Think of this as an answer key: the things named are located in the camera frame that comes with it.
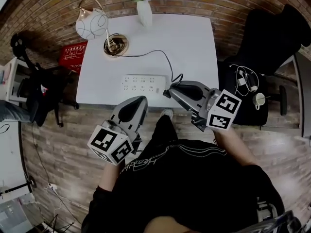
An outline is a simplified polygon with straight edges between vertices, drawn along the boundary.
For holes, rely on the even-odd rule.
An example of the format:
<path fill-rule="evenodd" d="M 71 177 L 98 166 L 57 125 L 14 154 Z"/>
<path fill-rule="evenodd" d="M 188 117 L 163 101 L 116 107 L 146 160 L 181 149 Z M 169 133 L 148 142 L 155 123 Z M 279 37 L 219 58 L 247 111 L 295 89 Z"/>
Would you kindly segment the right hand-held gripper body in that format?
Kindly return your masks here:
<path fill-rule="evenodd" d="M 200 82 L 181 81 L 171 87 L 180 91 L 179 104 L 192 112 L 191 123 L 201 131 L 206 127 L 228 130 L 242 102 L 225 89 L 208 88 Z"/>

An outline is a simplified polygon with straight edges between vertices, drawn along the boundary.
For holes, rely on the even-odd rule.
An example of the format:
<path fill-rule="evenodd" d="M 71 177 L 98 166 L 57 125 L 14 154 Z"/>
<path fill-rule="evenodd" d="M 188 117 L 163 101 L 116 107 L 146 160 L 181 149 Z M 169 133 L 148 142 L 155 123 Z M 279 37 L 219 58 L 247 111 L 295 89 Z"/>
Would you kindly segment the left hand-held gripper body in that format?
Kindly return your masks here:
<path fill-rule="evenodd" d="M 142 139 L 142 99 L 136 96 L 117 105 L 109 119 L 94 129 L 87 146 L 101 159 L 115 166 L 130 153 L 136 154 Z"/>

